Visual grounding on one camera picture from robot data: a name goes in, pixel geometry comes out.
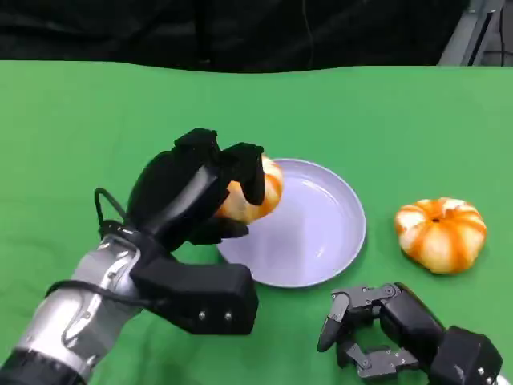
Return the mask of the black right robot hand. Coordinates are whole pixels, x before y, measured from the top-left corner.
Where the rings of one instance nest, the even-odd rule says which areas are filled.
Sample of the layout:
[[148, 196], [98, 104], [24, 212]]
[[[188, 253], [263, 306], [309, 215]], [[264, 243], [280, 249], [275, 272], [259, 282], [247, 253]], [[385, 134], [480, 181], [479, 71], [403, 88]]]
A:
[[[337, 365], [354, 365], [365, 381], [395, 378], [404, 370], [428, 372], [446, 329], [410, 288], [400, 282], [351, 286], [333, 290], [331, 298], [319, 352], [336, 347]], [[364, 351], [357, 343], [355, 332], [376, 320], [397, 350], [382, 346]]]

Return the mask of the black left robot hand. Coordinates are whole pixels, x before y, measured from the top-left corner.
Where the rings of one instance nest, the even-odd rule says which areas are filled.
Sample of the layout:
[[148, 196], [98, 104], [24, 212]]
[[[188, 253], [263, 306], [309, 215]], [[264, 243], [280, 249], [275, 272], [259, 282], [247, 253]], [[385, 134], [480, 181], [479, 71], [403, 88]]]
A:
[[240, 183], [248, 203], [264, 200], [263, 147], [240, 142], [222, 149], [216, 138], [214, 130], [192, 129], [155, 156], [132, 188], [128, 222], [168, 252], [185, 242], [215, 245], [248, 235], [242, 220], [217, 212], [231, 182]]

